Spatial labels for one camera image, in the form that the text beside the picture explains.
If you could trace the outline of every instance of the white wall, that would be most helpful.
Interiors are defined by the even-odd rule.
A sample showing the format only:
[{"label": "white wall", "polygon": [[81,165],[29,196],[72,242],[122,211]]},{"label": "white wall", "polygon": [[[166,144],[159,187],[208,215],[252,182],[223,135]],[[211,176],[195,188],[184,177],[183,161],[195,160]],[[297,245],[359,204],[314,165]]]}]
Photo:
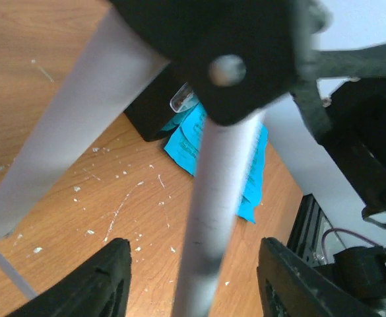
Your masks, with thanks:
[{"label": "white wall", "polygon": [[[324,0],[333,14],[332,25],[320,35],[322,50],[353,49],[386,42],[386,0]],[[328,96],[342,80],[319,83],[321,96]],[[313,193],[334,227],[355,230],[386,246],[386,230],[364,222],[361,199],[330,156],[305,129],[299,112],[288,96],[275,102],[265,114],[269,140],[305,194]],[[378,220],[386,221],[386,215]],[[341,235],[347,246],[364,245]]]}]

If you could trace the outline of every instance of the blue sticky note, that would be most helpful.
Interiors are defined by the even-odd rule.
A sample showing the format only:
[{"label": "blue sticky note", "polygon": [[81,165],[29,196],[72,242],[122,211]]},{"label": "blue sticky note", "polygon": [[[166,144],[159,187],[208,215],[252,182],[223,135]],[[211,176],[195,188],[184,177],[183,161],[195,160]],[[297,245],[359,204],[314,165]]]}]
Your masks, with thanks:
[{"label": "blue sticky note", "polygon": [[188,142],[180,128],[174,131],[164,150],[175,163],[191,175],[195,175],[199,151]]},{"label": "blue sticky note", "polygon": [[256,223],[254,220],[254,206],[243,196],[240,208],[238,209],[237,215],[250,223]]},{"label": "blue sticky note", "polygon": [[[206,116],[205,109],[201,104],[198,104],[180,125],[185,138],[197,150],[200,149]],[[262,125],[260,138],[256,146],[256,153],[253,157],[247,184],[244,189],[244,196],[254,205],[259,204],[261,201],[261,184],[263,183],[266,144],[267,129]]]},{"label": "blue sticky note", "polygon": [[[164,148],[180,167],[193,176],[197,168],[197,158],[206,116],[203,106],[198,104],[183,119]],[[254,207],[261,201],[266,145],[267,129],[262,125],[241,205],[238,210],[240,217],[252,223],[255,223]]]}]

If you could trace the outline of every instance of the white cylindrical leg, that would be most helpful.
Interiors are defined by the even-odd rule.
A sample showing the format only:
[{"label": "white cylindrical leg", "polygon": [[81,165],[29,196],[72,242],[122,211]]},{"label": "white cylindrical leg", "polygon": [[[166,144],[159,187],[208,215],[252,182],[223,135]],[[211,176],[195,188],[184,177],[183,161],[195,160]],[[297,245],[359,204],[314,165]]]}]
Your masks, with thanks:
[{"label": "white cylindrical leg", "polygon": [[13,231],[165,64],[110,9],[0,185],[0,238]]},{"label": "white cylindrical leg", "polygon": [[173,317],[209,314],[260,127],[260,114],[230,127],[206,121]]}]

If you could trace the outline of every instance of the red wire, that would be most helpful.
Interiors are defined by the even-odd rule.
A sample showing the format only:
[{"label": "red wire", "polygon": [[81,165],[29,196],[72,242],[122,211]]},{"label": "red wire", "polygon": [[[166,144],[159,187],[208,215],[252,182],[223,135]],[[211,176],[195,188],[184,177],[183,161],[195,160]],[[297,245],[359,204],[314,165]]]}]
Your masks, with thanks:
[{"label": "red wire", "polygon": [[323,233],[322,239],[321,239],[321,245],[322,245],[322,253],[323,257],[325,258],[326,263],[327,261],[327,253],[326,253],[326,237],[331,232],[343,232],[346,234],[349,234],[351,236],[355,236],[356,238],[359,238],[360,240],[363,240],[364,242],[367,242],[368,244],[371,244],[372,246],[379,246],[377,242],[374,242],[373,240],[370,240],[369,238],[366,238],[365,236],[362,236],[361,234],[348,230],[343,228],[331,228],[329,230],[326,230],[325,233]]}]

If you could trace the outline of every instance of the white stand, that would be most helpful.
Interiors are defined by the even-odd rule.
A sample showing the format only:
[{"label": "white stand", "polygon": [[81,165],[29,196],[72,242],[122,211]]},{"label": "white stand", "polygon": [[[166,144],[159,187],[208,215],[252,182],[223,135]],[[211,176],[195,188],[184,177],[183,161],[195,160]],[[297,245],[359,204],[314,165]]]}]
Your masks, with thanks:
[{"label": "white stand", "polygon": [[206,121],[173,317],[209,314],[260,127],[260,114],[230,127]]},{"label": "white stand", "polygon": [[[0,238],[10,234],[167,64],[111,9],[0,185]],[[207,120],[173,317],[207,316],[259,136],[258,115],[232,127]],[[13,281],[28,298],[34,291]]]},{"label": "white stand", "polygon": [[111,9],[0,185],[0,238],[159,74],[167,61]]}]

